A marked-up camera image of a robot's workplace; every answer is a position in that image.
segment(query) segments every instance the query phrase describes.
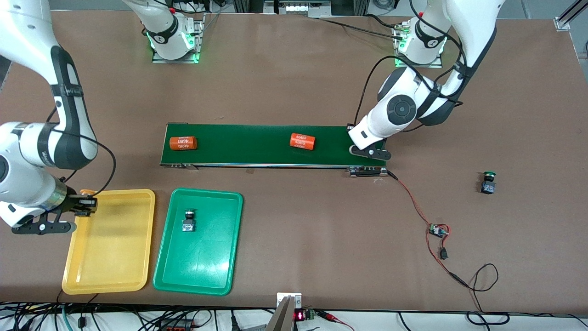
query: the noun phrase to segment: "green tray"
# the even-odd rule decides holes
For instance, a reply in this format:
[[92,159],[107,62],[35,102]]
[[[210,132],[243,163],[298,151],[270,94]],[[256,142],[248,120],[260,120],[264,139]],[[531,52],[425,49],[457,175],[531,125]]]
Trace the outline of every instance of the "green tray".
[[[290,146],[292,133],[316,137],[312,151]],[[197,149],[173,151],[171,137],[194,136]],[[385,167],[386,162],[349,153],[346,127],[311,125],[168,124],[162,166],[347,168]]]
[[[178,188],[169,202],[153,286],[161,291],[227,295],[233,283],[243,197],[236,192]],[[182,231],[196,209],[193,232]]]

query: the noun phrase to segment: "red wire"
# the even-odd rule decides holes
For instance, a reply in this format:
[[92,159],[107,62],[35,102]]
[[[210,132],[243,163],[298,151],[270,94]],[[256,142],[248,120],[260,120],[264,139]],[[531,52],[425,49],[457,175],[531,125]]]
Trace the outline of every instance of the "red wire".
[[402,185],[402,187],[405,188],[405,190],[408,193],[408,195],[410,196],[410,199],[412,200],[412,204],[415,206],[416,212],[419,214],[420,218],[423,219],[423,221],[425,221],[425,223],[427,223],[428,226],[431,226],[431,222],[429,222],[427,220],[427,217],[425,217],[425,214],[420,209],[419,204],[416,202],[415,197],[412,195],[412,193],[410,192],[408,187],[406,187],[406,185],[402,182],[402,180],[398,180],[398,183],[400,183],[400,185]]
[[[439,265],[441,266],[441,268],[443,268],[445,270],[445,272],[451,274],[451,272],[449,272],[449,270],[445,267],[443,262],[441,262],[441,260],[439,260],[437,255],[433,252],[433,249],[431,249],[431,245],[429,243],[429,233],[430,233],[429,229],[431,226],[431,222],[428,221],[427,217],[425,216],[423,211],[420,209],[419,204],[416,202],[415,197],[412,195],[412,193],[410,192],[408,187],[402,182],[402,180],[398,179],[397,181],[398,181],[398,183],[400,183],[400,185],[402,185],[402,187],[404,187],[404,189],[406,190],[406,192],[410,196],[410,199],[412,200],[412,204],[415,206],[415,210],[419,214],[420,218],[423,219],[423,221],[425,221],[425,223],[427,223],[427,225],[428,225],[427,231],[425,233],[425,241],[427,242],[427,248],[429,249],[429,253],[431,253],[431,256],[435,259],[435,261],[437,261],[437,263],[439,263]],[[447,232],[447,234],[443,237],[443,239],[441,239],[441,247],[444,247],[445,240],[447,240],[447,238],[451,234],[451,227],[449,227],[447,224],[438,224],[437,226],[441,227],[442,229],[444,228],[444,230]]]
[[355,329],[353,328],[353,326],[351,326],[351,325],[349,325],[349,324],[347,324],[345,322],[342,322],[340,319],[336,319],[335,320],[335,323],[343,324],[343,325],[347,326],[348,328],[352,329],[353,331],[355,331]]

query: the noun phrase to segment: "yellow tray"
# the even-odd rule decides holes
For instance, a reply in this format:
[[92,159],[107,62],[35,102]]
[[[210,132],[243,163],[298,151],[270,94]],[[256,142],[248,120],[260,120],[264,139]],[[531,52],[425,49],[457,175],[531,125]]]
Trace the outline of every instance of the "yellow tray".
[[155,195],[104,191],[98,209],[76,217],[61,287],[67,294],[131,292],[147,282]]

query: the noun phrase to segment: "digital display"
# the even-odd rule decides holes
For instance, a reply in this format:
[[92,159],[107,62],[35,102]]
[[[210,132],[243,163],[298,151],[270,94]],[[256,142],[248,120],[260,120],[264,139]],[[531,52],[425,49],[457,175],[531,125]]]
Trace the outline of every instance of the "digital display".
[[305,320],[305,315],[304,314],[304,310],[303,309],[296,309],[296,312],[294,312],[294,321],[296,322],[301,322],[303,320]]

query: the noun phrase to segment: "white floor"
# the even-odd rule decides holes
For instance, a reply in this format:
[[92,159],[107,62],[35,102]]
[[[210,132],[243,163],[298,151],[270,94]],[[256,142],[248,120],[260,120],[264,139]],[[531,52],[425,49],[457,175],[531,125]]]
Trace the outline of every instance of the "white floor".
[[[406,329],[402,326],[399,316],[393,312],[331,312],[343,322],[351,325],[355,331],[400,331]],[[155,318],[161,314],[157,313],[142,313],[147,318]],[[218,310],[218,331],[231,331],[230,311]],[[99,331],[90,316],[85,314],[88,325],[84,328],[86,331]],[[96,321],[100,327],[100,331],[134,331],[141,328],[139,319],[132,313],[97,313],[95,314]],[[196,318],[197,325],[202,324],[208,319],[208,312],[200,312]],[[239,327],[247,329],[259,325],[267,324],[272,315],[264,310],[236,310],[235,316],[239,323]],[[480,331],[485,330],[483,326],[476,326],[466,320],[465,315],[461,314],[441,314],[441,313],[402,313],[407,326],[411,331]],[[74,331],[78,331],[78,317],[79,314],[72,314],[68,316],[69,323]],[[488,316],[488,322],[498,322],[504,317],[497,318],[496,316]],[[0,330],[12,330],[14,325],[13,319],[0,320]],[[34,330],[37,322],[33,323],[31,330]],[[61,316],[58,316],[59,330],[66,330],[65,324]],[[314,320],[308,320],[298,323],[299,331],[307,331],[319,327],[321,331],[351,331],[344,325],[327,322],[319,317]],[[512,316],[510,322],[506,325],[491,326],[491,330],[499,331],[578,331],[587,330],[578,320],[567,317],[532,317],[532,316]],[[53,316],[48,317],[39,331],[53,331],[55,330]],[[212,319],[209,323],[199,328],[200,331],[216,331],[215,316],[212,314]]]

